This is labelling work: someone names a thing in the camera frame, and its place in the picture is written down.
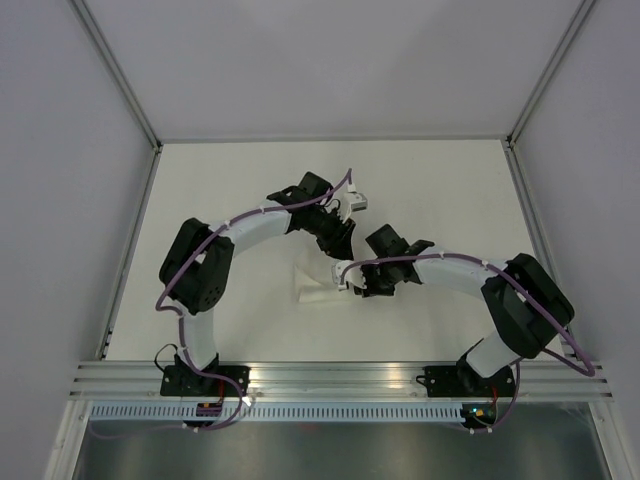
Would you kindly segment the white cloth napkin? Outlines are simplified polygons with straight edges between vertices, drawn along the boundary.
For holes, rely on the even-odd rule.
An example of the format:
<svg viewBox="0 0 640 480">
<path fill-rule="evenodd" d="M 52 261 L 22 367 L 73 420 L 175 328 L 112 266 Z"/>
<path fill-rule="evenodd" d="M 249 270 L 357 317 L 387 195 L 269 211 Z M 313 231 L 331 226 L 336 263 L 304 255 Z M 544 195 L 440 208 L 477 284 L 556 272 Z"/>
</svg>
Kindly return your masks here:
<svg viewBox="0 0 640 480">
<path fill-rule="evenodd" d="M 294 288 L 299 303 L 332 302 L 347 300 L 358 287 L 339 291 L 332 279 L 331 268 L 339 260 L 324 253 L 307 249 L 294 261 Z M 359 267 L 355 267 L 360 277 L 361 287 L 365 280 Z"/>
</svg>

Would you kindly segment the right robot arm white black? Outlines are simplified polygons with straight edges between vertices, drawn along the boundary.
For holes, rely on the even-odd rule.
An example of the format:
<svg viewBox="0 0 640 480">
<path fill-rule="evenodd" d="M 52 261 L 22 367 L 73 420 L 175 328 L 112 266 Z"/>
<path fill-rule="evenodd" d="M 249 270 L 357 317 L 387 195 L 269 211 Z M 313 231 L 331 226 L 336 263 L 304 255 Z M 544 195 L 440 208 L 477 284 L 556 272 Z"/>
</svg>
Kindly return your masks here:
<svg viewBox="0 0 640 480">
<path fill-rule="evenodd" d="M 512 363 L 536 358 L 575 316 L 568 298 L 529 254 L 486 261 L 426 240 L 409 244 L 388 224 L 366 242 L 376 258 L 345 263 L 339 285 L 350 284 L 363 297 L 392 296 L 400 283 L 436 285 L 485 303 L 494 330 L 457 362 L 457 384 L 469 395 L 482 393 Z"/>
</svg>

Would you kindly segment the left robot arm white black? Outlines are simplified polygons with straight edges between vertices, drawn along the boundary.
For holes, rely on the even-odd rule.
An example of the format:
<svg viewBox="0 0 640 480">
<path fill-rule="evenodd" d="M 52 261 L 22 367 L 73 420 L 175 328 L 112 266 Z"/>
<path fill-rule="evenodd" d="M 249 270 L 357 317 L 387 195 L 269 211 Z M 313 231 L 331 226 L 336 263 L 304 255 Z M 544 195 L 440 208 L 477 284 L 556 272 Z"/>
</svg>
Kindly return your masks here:
<svg viewBox="0 0 640 480">
<path fill-rule="evenodd" d="M 253 209 L 212 225 L 196 218 L 180 227 L 160 267 L 164 285 L 158 312 L 178 318 L 176 364 L 195 395 L 212 393 L 222 377 L 213 333 L 213 309 L 225 293 L 235 257 L 272 238 L 303 231 L 335 261 L 354 258 L 352 215 L 368 206 L 347 172 L 337 185 L 307 172 L 296 184 L 274 192 Z"/>
</svg>

